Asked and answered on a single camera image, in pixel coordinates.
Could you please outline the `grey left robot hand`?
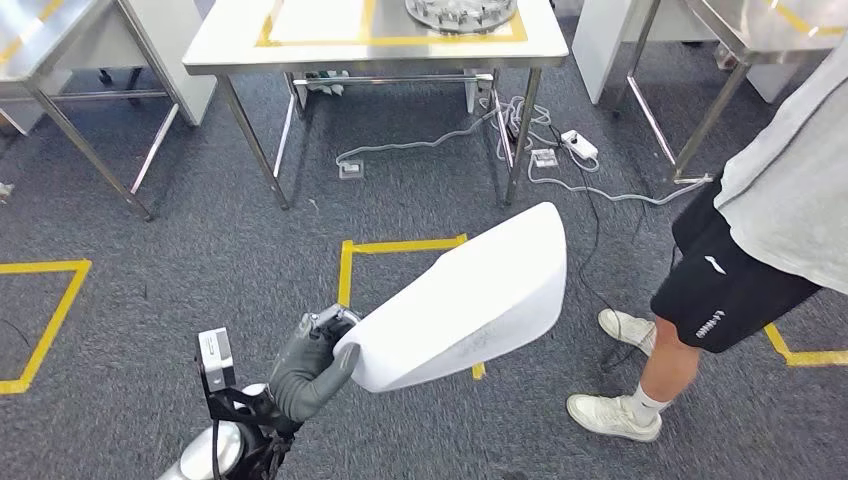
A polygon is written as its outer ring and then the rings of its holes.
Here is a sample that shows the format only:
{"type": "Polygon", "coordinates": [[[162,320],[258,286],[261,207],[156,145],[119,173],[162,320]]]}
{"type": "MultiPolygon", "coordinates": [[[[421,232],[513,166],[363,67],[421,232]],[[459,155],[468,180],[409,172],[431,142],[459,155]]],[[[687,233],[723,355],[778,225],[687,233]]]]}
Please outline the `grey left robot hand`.
{"type": "Polygon", "coordinates": [[[284,417],[301,425],[320,411],[351,378],[360,346],[335,346],[360,317],[334,304],[319,313],[306,313],[276,357],[269,391],[284,417]]]}

